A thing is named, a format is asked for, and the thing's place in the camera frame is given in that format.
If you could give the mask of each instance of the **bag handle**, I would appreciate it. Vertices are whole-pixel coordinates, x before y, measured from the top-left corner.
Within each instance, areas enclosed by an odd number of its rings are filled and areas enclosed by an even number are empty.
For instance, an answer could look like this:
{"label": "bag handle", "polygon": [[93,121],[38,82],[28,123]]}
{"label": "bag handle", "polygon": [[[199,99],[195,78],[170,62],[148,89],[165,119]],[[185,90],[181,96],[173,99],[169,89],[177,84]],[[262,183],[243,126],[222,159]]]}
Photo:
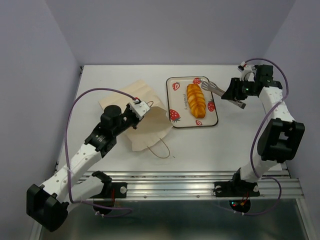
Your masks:
{"label": "bag handle", "polygon": [[162,138],[160,138],[161,142],[163,142],[163,144],[166,146],[166,149],[168,149],[168,156],[159,156],[157,155],[154,151],[151,150],[150,147],[147,146],[147,148],[150,150],[151,153],[153,153],[153,155],[155,155],[156,157],[160,158],[160,159],[167,159],[168,157],[170,157],[170,149],[167,146],[167,144],[162,140]]}

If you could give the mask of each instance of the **paper bag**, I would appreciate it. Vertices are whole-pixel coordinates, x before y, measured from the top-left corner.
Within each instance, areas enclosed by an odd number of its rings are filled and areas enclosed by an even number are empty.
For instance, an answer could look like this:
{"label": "paper bag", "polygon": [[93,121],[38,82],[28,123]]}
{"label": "paper bag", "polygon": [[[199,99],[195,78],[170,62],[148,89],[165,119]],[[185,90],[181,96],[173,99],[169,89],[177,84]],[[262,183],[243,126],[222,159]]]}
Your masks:
{"label": "paper bag", "polygon": [[[166,107],[151,87],[143,80],[138,80],[121,89],[121,91],[138,97],[146,103],[150,102],[149,106],[153,102],[150,111],[138,124],[137,129],[129,128],[124,132],[132,142],[132,151],[141,151],[149,148],[168,134],[173,125],[166,116]],[[103,110],[109,105],[118,105],[123,112],[129,101],[131,100],[128,97],[113,93],[100,100],[99,104]]]}

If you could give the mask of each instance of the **gray wall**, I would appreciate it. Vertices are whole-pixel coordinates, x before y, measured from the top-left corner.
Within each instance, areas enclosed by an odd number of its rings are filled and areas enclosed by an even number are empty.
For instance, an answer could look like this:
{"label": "gray wall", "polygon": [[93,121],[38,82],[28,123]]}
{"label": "gray wall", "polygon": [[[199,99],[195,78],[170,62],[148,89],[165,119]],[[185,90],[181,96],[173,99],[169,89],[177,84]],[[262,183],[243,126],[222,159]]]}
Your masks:
{"label": "gray wall", "polygon": [[0,4],[0,239],[28,239],[26,191],[54,172],[79,66],[44,0]]}
{"label": "gray wall", "polygon": [[294,0],[46,0],[80,64],[238,64]]}
{"label": "gray wall", "polygon": [[313,222],[320,236],[320,1],[297,0],[265,57],[287,74],[292,116],[305,124],[295,159],[288,163],[299,177]]}

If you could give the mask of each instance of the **pastry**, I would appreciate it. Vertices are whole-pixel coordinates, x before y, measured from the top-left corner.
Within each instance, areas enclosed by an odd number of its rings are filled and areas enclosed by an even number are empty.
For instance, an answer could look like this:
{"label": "pastry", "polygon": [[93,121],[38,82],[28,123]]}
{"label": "pastry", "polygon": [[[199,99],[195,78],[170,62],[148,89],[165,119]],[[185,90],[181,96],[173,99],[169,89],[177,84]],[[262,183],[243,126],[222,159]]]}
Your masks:
{"label": "pastry", "polygon": [[196,119],[203,119],[206,116],[205,96],[198,84],[189,84],[186,87],[186,96],[191,114]]}

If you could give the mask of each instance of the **strawberry print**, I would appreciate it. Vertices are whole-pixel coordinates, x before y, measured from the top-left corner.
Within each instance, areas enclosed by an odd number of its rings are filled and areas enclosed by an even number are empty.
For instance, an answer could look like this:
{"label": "strawberry print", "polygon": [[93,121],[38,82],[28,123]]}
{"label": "strawberry print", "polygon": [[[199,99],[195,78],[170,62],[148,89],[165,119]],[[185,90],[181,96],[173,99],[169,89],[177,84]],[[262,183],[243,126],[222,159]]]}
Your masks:
{"label": "strawberry print", "polygon": [[173,121],[174,123],[180,121],[180,115],[177,111],[170,109],[169,113],[171,121]]}
{"label": "strawberry print", "polygon": [[215,109],[216,109],[216,106],[215,106],[215,104],[214,104],[214,101],[213,101],[213,100],[209,101],[209,102],[208,102],[208,110],[209,110],[210,112],[213,112]]}
{"label": "strawberry print", "polygon": [[195,124],[196,124],[197,126],[201,126],[201,125],[202,125],[202,122],[199,121],[199,120],[195,120]]}
{"label": "strawberry print", "polygon": [[200,84],[201,83],[201,80],[199,77],[196,77],[195,79],[193,79],[193,84]]}
{"label": "strawberry print", "polygon": [[175,82],[174,84],[172,84],[172,88],[174,91],[177,91],[180,88],[180,83],[179,82]]}

